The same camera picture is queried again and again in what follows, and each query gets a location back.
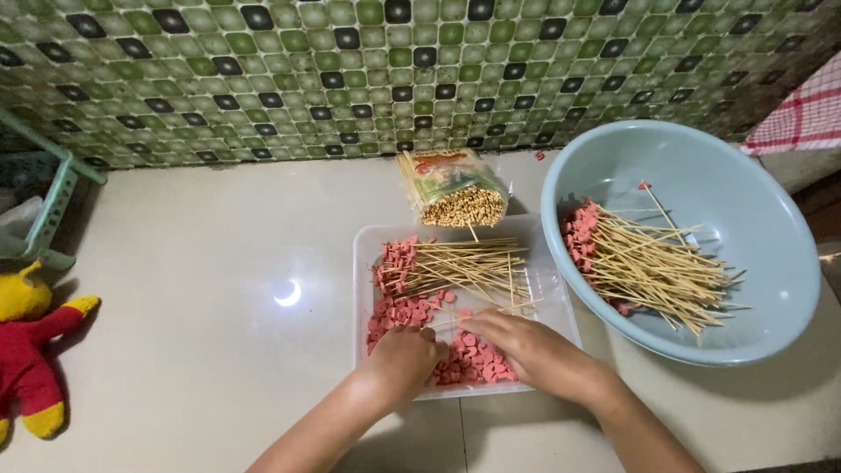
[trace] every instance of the light blue basin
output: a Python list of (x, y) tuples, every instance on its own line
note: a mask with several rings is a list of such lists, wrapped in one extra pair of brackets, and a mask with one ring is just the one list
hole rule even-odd
[[(591, 197), (608, 210), (652, 209), (651, 190), (679, 227), (711, 232), (690, 240), (729, 265), (747, 269), (730, 300), (753, 309), (732, 311), (725, 327), (700, 337), (674, 331), (659, 316), (619, 315), (584, 281), (561, 242), (558, 209)], [(555, 158), (541, 196), (543, 231), (569, 285), (603, 321), (655, 353), (691, 364), (747, 364), (779, 352), (812, 319), (820, 269), (812, 234), (782, 187), (742, 152), (701, 131), (666, 122), (602, 125), (569, 143)], [(633, 220), (668, 226), (656, 212)]]

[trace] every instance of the wall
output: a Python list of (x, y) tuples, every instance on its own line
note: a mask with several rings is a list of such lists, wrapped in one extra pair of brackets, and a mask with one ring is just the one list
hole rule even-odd
[(840, 3), (3, 0), (0, 104), (103, 167), (562, 146), (642, 117), (741, 141), (838, 50)]

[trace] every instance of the white countertop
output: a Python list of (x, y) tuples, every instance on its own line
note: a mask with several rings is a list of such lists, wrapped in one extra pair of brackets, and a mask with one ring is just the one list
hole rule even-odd
[[(537, 211), (554, 154), (497, 158), (512, 208)], [(351, 368), (356, 232), (410, 223), (384, 160), (112, 173), (70, 274), (77, 294), (103, 306), (60, 356), (69, 428), (45, 442), (18, 420), (0, 471), (244, 470)], [(281, 307), (288, 279), (302, 296)], [(616, 366), (710, 470), (841, 456), (841, 307), (825, 283), (806, 333), (743, 369), (646, 352), (577, 302), (584, 348)], [(538, 392), (416, 402), (342, 466), (621, 469), (586, 412)]]

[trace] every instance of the stuffed toy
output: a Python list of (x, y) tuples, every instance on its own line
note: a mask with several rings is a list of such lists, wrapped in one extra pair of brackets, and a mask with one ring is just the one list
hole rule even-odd
[(0, 274), (0, 444), (9, 428), (8, 405), (20, 400), (24, 426), (40, 438), (64, 423), (64, 395), (40, 348), (69, 333), (99, 303), (95, 295), (77, 297), (47, 316), (52, 292), (34, 277), (35, 262), (16, 274)]

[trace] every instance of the red checkered cloth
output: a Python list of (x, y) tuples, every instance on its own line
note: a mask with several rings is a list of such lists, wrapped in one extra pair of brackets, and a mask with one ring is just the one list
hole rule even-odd
[(771, 112), (742, 151), (753, 155), (841, 146), (841, 53)]

